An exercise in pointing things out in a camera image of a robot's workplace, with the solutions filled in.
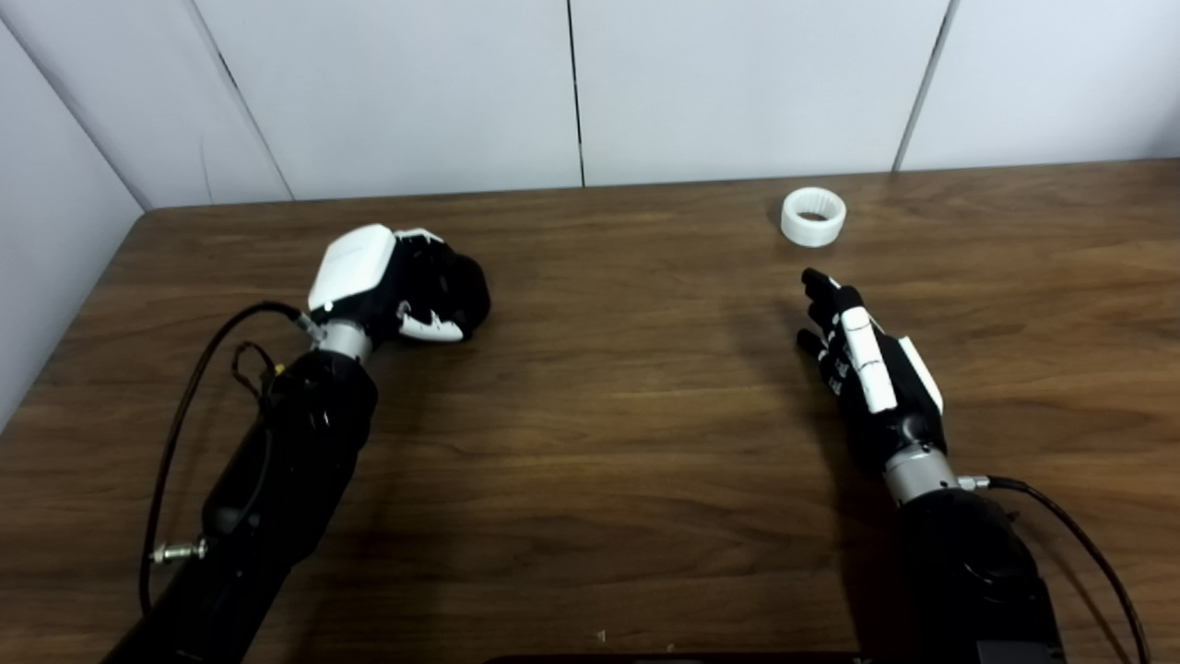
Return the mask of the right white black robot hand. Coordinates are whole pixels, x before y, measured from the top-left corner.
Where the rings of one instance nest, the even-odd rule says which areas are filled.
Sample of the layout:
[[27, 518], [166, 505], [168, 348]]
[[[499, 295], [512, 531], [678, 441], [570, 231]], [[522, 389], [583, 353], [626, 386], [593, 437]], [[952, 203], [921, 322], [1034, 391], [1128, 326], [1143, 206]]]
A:
[[856, 287], [814, 268], [801, 283], [814, 327], [796, 331], [796, 346], [837, 399], [856, 466], [884, 480], [898, 505], [961, 488], [948, 460], [940, 390], [912, 340], [884, 331]]

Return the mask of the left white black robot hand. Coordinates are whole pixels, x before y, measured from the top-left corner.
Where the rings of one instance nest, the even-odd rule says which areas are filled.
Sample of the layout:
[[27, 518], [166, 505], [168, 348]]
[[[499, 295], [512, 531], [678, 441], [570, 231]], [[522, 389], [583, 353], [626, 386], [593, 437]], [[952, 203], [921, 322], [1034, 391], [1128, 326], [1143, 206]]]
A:
[[434, 232], [367, 224], [334, 239], [308, 295], [313, 348], [366, 364], [391, 338], [467, 338], [442, 277], [455, 251]]

